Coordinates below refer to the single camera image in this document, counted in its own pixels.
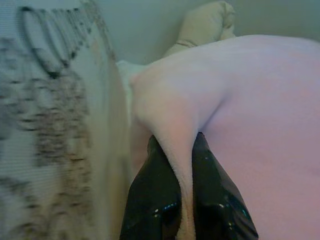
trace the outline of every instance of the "pink fabric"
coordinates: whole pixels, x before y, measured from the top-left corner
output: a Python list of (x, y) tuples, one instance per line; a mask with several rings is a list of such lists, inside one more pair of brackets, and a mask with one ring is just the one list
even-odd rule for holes
[(320, 239), (320, 44), (252, 35), (195, 47), (132, 81), (136, 171), (153, 133), (182, 194), (178, 238), (194, 240), (191, 152), (203, 131), (261, 240)]

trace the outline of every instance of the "white pillow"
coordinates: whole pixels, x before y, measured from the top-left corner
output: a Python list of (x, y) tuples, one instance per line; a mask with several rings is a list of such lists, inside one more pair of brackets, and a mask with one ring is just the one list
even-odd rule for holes
[(201, 5), (185, 14), (176, 43), (164, 57), (204, 44), (234, 38), (235, 10), (225, 1)]
[(122, 85), (125, 91), (126, 105), (128, 111), (128, 124), (131, 125), (131, 105), (132, 105), (132, 91), (130, 87), (130, 79), (142, 72), (148, 65), (140, 65), (131, 63), (129, 61), (120, 60), (116, 63), (118, 67)]

